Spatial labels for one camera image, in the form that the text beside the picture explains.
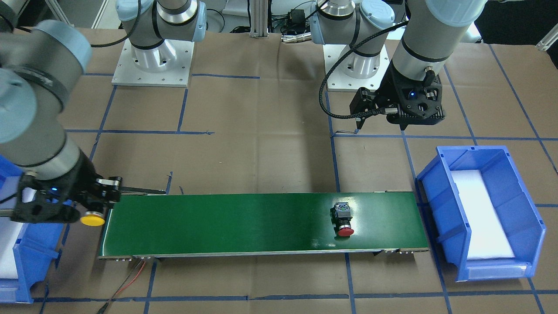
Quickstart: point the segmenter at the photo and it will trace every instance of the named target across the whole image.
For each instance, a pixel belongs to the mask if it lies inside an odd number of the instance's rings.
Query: brown floor
[[[84,33],[94,43],[122,35]],[[548,230],[532,280],[455,283],[438,246],[404,256],[169,259],[149,264],[107,313],[558,313],[558,71],[545,53],[461,44],[440,73],[446,121],[401,132],[376,117],[355,136],[337,133],[354,121],[330,126],[319,109],[323,59],[310,42],[209,33],[187,91],[114,89],[121,47],[95,49],[60,116],[102,175],[143,188],[170,182],[171,194],[415,191],[436,146],[506,145]],[[328,94],[339,113],[351,98]],[[96,313],[126,277],[132,263],[95,259],[100,231],[71,225],[44,313]],[[32,293],[35,304],[0,311],[39,313],[45,284]]]

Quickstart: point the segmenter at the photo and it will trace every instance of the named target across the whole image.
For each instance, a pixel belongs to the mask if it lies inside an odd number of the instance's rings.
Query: yellow button
[[[97,215],[86,215],[83,216],[82,218],[80,218],[81,223],[83,223],[86,226],[91,226],[91,227],[98,227],[98,226],[102,226],[104,224],[104,219],[102,219],[100,216]]]

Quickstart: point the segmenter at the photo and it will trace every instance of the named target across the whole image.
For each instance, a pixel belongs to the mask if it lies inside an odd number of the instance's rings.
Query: light blue joint cap
[[[391,27],[395,21],[395,12],[382,0],[363,0],[360,3],[360,14],[380,30]]]
[[[324,34],[321,33],[320,18],[318,14],[310,17],[310,33],[312,34],[312,42],[318,45],[325,45]]]
[[[198,2],[198,19],[196,20],[196,30],[194,31],[194,36],[192,41],[202,41],[205,38],[205,23],[208,20],[208,13],[205,10],[205,3]]]
[[[0,68],[0,144],[22,135],[33,122],[37,99],[27,81]]]
[[[428,9],[440,22],[463,27],[473,23],[483,12],[487,0],[426,0]]]
[[[153,0],[141,0],[141,14],[151,7]],[[116,1],[116,14],[122,22],[133,20],[138,15],[138,0]]]
[[[64,47],[66,47],[81,64],[81,69],[85,73],[85,69],[91,60],[93,51],[91,44],[75,28],[60,21],[46,20],[40,22],[35,30],[43,31],[56,39]]]

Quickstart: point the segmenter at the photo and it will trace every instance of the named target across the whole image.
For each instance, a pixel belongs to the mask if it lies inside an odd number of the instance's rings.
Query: blue bin
[[[456,281],[507,279],[535,275],[546,232],[505,146],[439,146],[437,156],[418,175],[429,200],[446,260],[458,268]],[[511,258],[468,260],[472,228],[452,171],[478,170]]]
[[[0,199],[15,192],[20,175],[18,167],[0,156]],[[11,208],[14,202],[13,199],[0,205],[0,208]],[[0,220],[4,230],[19,229],[19,224],[7,217]],[[17,276],[0,278],[0,303],[33,303],[30,288],[36,282],[45,280],[51,261],[58,257],[55,249],[63,226],[61,223],[22,224],[15,242],[7,244],[8,249],[13,245]],[[0,239],[0,243],[6,244],[5,241],[7,239]]]

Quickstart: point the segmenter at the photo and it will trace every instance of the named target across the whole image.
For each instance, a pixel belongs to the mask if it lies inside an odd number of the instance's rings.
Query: white mounting plate
[[[339,60],[341,51],[346,45],[324,45],[324,62],[325,72]],[[376,74],[369,79],[352,78],[337,67],[328,79],[328,91],[332,92],[356,92],[360,87],[366,87],[371,91],[375,91],[382,82],[382,78],[389,66],[389,58],[387,56],[386,46],[382,47],[380,52],[380,66],[376,70]]]
[[[140,69],[132,58],[132,44],[127,39],[122,48],[120,59],[112,84],[123,86],[163,86],[188,87],[190,65],[194,53],[194,43],[191,41],[170,40],[176,49],[176,66],[162,72],[146,72]]]

